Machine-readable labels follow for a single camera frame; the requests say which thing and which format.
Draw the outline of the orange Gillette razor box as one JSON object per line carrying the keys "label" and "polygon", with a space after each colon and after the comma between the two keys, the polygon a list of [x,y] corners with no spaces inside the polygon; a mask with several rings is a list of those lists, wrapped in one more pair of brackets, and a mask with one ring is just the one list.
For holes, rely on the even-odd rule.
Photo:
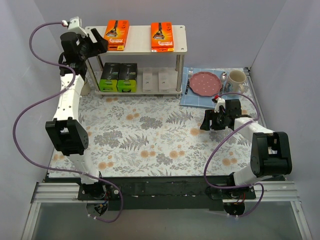
{"label": "orange Gillette razor box", "polygon": [[174,36],[171,22],[153,22],[151,27],[151,52],[173,52]]}
{"label": "orange Gillette razor box", "polygon": [[108,51],[123,51],[126,46],[130,22],[128,20],[109,20],[104,39],[108,41]]}

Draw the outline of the green black razor box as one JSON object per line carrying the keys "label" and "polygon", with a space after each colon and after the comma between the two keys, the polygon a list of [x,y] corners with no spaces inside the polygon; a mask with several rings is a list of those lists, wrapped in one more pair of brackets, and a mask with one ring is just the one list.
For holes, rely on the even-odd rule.
{"label": "green black razor box", "polygon": [[116,62],[106,62],[104,64],[99,81],[99,90],[101,92],[118,92],[117,84],[120,67],[121,64]]}
{"label": "green black razor box", "polygon": [[135,93],[137,91],[137,63],[121,63],[117,81],[119,93]]}

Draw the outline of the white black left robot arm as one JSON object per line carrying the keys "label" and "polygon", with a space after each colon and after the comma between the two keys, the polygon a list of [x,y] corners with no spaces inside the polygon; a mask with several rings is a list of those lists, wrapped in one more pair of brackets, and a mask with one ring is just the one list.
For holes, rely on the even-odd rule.
{"label": "white black left robot arm", "polygon": [[45,130],[54,148],[67,157],[80,177],[83,193],[95,200],[106,196],[106,187],[98,178],[85,151],[89,146],[89,136],[79,122],[79,103],[85,85],[86,61],[108,50],[108,41],[93,28],[91,33],[82,35],[68,31],[60,36],[63,53],[58,60],[61,90],[57,110],[51,121],[46,122]]}

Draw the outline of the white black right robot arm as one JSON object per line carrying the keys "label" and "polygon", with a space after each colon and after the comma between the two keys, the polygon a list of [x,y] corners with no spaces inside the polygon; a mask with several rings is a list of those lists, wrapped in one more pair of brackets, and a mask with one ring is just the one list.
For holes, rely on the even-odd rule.
{"label": "white black right robot arm", "polygon": [[264,179],[284,176],[292,172],[292,158],[288,134],[273,131],[258,123],[258,118],[243,114],[238,99],[225,100],[216,96],[213,100],[214,109],[205,111],[201,130],[220,131],[231,129],[232,132],[223,139],[209,156],[205,169],[216,152],[234,134],[239,133],[251,143],[249,165],[233,172],[232,182],[227,186],[209,183],[211,188],[226,190],[227,195],[237,199],[245,192],[245,188],[253,187]]}

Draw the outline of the white cosmetic box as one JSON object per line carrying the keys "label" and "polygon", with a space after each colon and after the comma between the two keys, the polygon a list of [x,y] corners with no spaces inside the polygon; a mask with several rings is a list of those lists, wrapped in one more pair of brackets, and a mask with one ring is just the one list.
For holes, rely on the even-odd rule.
{"label": "white cosmetic box", "polygon": [[167,67],[161,67],[158,70],[158,87],[159,92],[169,92],[169,70]]}
{"label": "white cosmetic box", "polygon": [[144,67],[142,72],[142,91],[151,92],[153,90],[153,70],[151,67]]}

